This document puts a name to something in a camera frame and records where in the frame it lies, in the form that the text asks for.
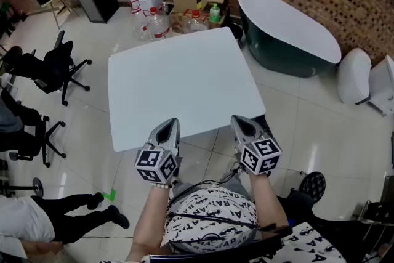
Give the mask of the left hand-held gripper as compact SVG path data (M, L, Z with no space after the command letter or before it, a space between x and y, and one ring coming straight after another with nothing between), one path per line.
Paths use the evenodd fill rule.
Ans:
M138 150L134 168L141 178L152 184L168 184L179 173L180 123L168 119L154 128L148 141Z

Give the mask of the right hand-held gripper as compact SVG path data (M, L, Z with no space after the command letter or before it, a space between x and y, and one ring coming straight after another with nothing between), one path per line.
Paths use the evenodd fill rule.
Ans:
M263 127L253 119L233 115L231 128L235 133L235 158L244 172L270 175L283 151L274 137L262 135Z

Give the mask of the person's right forearm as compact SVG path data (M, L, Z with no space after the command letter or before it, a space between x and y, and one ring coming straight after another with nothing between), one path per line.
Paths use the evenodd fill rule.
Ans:
M288 226L288 219L265 174L250 174L252 192L261 227L275 224L277 227Z

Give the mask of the person's left forearm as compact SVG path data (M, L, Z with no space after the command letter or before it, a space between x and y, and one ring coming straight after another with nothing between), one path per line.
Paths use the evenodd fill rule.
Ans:
M170 184L152 186L134 229L131 250L126 262L141 263L145 256L171 255L169 245L161 245L165 231Z

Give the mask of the grey trousers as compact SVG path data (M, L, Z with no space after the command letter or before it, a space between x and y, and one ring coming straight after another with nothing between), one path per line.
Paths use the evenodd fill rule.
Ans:
M194 184L191 184L191 183L183 183L180 180L176 184L173 185L172 192L173 192L174 198L176 198L178 196L185 197L189 194L197 192L198 190L200 190L202 188L211 188L211 187L212 187L212 185L195 186ZM235 174L227 182L219 184L218 187L225 188L225 189L235 192L237 194L244 195L246 198L251 197L250 194L248 193L248 191L244 188L239 174Z

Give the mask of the white bat print shirt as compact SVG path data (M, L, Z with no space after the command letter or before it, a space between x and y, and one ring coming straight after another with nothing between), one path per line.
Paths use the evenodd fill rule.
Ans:
M185 197L174 198L175 203L167 208L162 246L170 241L206 240L221 238L219 249L244 242L242 237L250 235L247 224L259 225L255 201L221 187L202 188ZM307 249L304 243L292 241L293 232L283 240L283 247L274 255L264 255L261 263L345 263L333 255L320 256Z

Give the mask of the black round bin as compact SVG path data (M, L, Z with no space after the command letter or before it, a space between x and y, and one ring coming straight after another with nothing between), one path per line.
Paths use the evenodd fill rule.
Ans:
M235 39L237 41L241 41L242 37L243 37L243 29L241 26L239 26L236 23L230 23L228 25L229 29L231 30L233 36L235 37Z

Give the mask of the empty jug with red label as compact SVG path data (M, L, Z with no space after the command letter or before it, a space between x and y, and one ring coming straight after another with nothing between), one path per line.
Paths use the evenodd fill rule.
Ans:
M154 41L167 39L172 36L172 28L169 17L157 7L150 8L148 30Z

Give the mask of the empty jug with red cap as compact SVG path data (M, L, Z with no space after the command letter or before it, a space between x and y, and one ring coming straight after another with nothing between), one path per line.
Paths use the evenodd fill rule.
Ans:
M207 16L203 15L199 10L192 10L191 17L184 23L183 30L185 34L206 31L209 29Z

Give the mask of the white beanbag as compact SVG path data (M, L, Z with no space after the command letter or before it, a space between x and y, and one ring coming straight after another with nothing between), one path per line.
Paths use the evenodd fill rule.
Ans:
M369 75L371 59L364 50L352 49L339 63L337 93L344 104L359 105L371 98Z

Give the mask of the green bottle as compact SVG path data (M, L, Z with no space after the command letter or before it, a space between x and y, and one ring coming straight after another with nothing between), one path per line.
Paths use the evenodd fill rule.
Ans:
M209 21L212 23L218 23L220 20L220 7L217 3L214 3L209 11Z

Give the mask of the flat cardboard box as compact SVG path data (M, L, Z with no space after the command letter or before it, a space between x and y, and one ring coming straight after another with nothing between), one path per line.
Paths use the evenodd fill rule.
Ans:
M218 22L211 22L209 20L209 13L199 10L199 21L202 22L208 29L221 28L225 26L225 21L228 16L228 7L225 9L224 14L220 16ZM192 10L188 9L185 12L176 12L172 9L170 12L170 21L172 30L176 33L185 33L185 25L193 18Z

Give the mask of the black round stand base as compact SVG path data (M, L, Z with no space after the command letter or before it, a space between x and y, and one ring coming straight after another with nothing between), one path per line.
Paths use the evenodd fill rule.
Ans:
M33 182L29 186L21 186L21 185L10 185L5 180L0 180L0 195L4 195L5 197L12 197L15 195L16 191L24 191L31 190L34 191L34 194L40 198L44 196L44 189L41 181L35 177Z

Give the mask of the wooden easel stand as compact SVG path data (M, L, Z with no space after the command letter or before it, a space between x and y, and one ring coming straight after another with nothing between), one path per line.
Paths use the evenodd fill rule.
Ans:
M76 9L67 0L49 0L42 4L41 8L49 8L59 30L72 15L79 17Z

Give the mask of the metal rack frame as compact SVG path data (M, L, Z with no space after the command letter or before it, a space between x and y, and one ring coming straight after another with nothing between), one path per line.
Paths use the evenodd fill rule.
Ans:
M368 254L394 243L394 175L385 178L380 201L368 200L358 219L368 227L363 238Z

